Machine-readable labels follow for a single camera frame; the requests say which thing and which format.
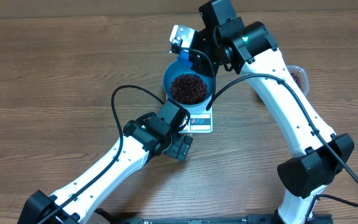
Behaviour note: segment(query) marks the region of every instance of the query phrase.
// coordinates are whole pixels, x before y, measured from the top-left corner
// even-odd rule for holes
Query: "wood grain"
[[[358,9],[358,0],[231,0],[236,11]],[[1,18],[198,13],[207,0],[0,0]]]
[[[308,72],[308,99],[355,141],[348,164],[358,175],[358,11],[240,16],[264,22],[287,64]],[[197,14],[0,20],[0,223],[16,223],[28,196],[63,187],[109,150],[118,138],[115,88],[139,85],[164,97],[175,24],[203,27]],[[235,78],[220,71],[218,89]],[[122,124],[160,108],[138,90],[122,90],[116,106]],[[194,136],[186,162],[153,159],[102,207],[146,218],[272,213],[284,193],[276,167],[290,158],[283,134],[248,85],[225,92],[213,110],[213,133]],[[326,192],[358,202],[346,173]],[[316,212],[358,222],[358,208],[331,200],[318,202]]]

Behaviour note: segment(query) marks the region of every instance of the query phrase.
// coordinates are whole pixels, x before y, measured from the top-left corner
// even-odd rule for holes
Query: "clear plastic container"
[[[294,76],[297,76],[300,81],[300,88],[302,90],[302,93],[306,96],[309,92],[309,80],[306,72],[303,70],[303,68],[297,66],[297,65],[287,65],[287,69],[290,72],[290,74],[293,74]]]

